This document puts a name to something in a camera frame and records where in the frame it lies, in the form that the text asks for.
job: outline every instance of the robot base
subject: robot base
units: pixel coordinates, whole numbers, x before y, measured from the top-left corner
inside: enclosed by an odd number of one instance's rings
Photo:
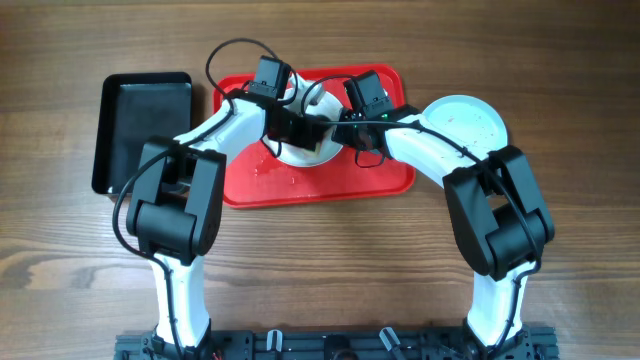
[[[387,351],[378,332],[308,332],[255,334],[251,331],[212,331],[210,341],[220,360],[456,360],[467,359],[467,332],[462,326],[427,328],[421,331],[397,331],[400,345]],[[496,360],[557,360],[555,330],[523,325],[515,346]],[[173,344],[164,344],[173,356]],[[154,352],[153,332],[116,338],[114,360],[171,359]],[[193,352],[188,360],[204,359]]]

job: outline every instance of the table surface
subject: table surface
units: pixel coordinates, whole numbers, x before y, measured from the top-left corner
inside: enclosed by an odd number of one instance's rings
[[[522,317],[564,359],[640,355],[638,2],[26,0],[0,7],[0,348],[4,359],[109,359],[157,321],[152,273],[116,243],[90,187],[102,81],[186,71],[232,37],[296,68],[387,63],[418,108],[484,99],[528,156],[556,224]],[[213,74],[261,52],[225,49]],[[442,190],[262,210],[225,208],[206,258],[215,329],[455,325],[473,276]]]

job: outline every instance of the robotic arm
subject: robotic arm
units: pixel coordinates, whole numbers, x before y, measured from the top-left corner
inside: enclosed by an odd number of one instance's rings
[[[327,106],[323,99],[332,95],[321,85],[313,92],[308,82],[300,77],[293,81],[292,77],[289,81],[298,87],[294,104],[308,93],[312,104],[308,108],[328,109],[324,115],[318,111],[304,115],[287,109],[280,100],[289,77],[286,64],[263,57],[259,69],[248,92],[229,93],[228,100],[234,104],[232,114],[225,101],[216,114],[191,132],[173,141],[151,139],[144,147],[141,165],[169,148],[179,149],[140,176],[127,214],[127,230],[138,237],[140,250],[160,260],[171,272],[169,299],[165,273],[151,262],[160,308],[158,327],[151,338],[153,353],[169,359],[178,358],[176,348],[182,349],[187,359],[210,359],[214,354],[211,320],[204,303],[203,256],[213,245],[220,224],[227,164],[264,137],[313,147],[310,144],[321,140],[334,125],[334,142],[405,162],[445,189],[456,243],[475,272],[473,303],[465,321],[473,345],[467,356],[492,357],[496,344],[499,348],[513,342],[522,327],[520,305],[526,277],[519,275],[531,272],[537,258],[511,206],[524,214],[539,249],[553,238],[554,231],[524,155],[513,146],[488,153],[446,134],[450,141],[466,145],[464,152],[455,149],[432,136],[440,130],[416,109],[393,108],[375,73],[345,82],[355,110]],[[261,73],[264,69],[272,70]],[[504,181],[515,204],[491,209],[487,196],[501,193],[492,186],[487,170]],[[163,192],[163,183],[179,181],[190,184],[187,198]],[[174,319],[168,311],[171,303]],[[173,340],[172,321],[179,344]],[[509,326],[503,335],[505,324]]]

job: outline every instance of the red tray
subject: red tray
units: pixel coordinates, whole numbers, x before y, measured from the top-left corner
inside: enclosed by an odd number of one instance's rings
[[[375,70],[382,86],[395,106],[405,103],[402,81],[388,65],[357,65],[337,68],[299,70],[306,80],[318,80],[332,74],[359,75]],[[229,91],[253,79],[253,74],[231,75],[220,81]],[[329,80],[325,89],[343,105],[348,99],[342,82]],[[213,110],[220,108],[222,96],[213,93]],[[363,169],[354,162],[355,150],[343,147],[330,161],[314,167],[298,168],[274,159],[264,145],[255,143],[246,148],[229,165],[224,186],[224,202],[239,209],[301,204],[318,201],[388,196],[407,191],[416,178],[415,169],[397,161],[386,160],[383,165]],[[375,164],[379,156],[363,153],[361,164]]]

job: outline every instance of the tray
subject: tray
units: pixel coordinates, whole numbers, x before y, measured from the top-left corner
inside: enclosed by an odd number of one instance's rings
[[[323,69],[299,70],[306,80],[318,80],[331,74],[359,75],[375,70],[382,86],[395,106],[405,103],[400,76],[388,65],[358,65]],[[220,81],[229,91],[239,88],[253,74],[231,75]],[[343,105],[348,104],[342,82],[325,82],[325,89],[335,95]],[[213,108],[220,108],[222,96],[214,91]],[[330,161],[315,167],[293,167],[274,159],[260,143],[245,149],[229,165],[226,173],[224,202],[233,208],[259,208],[319,201],[389,196],[405,192],[413,184],[415,169],[393,160],[382,166],[362,169],[354,162],[355,151],[344,147]],[[376,164],[376,155],[364,153],[361,164]]]
[[[191,77],[184,72],[115,74],[102,87],[91,187],[116,195],[138,169],[152,135],[191,128]]]

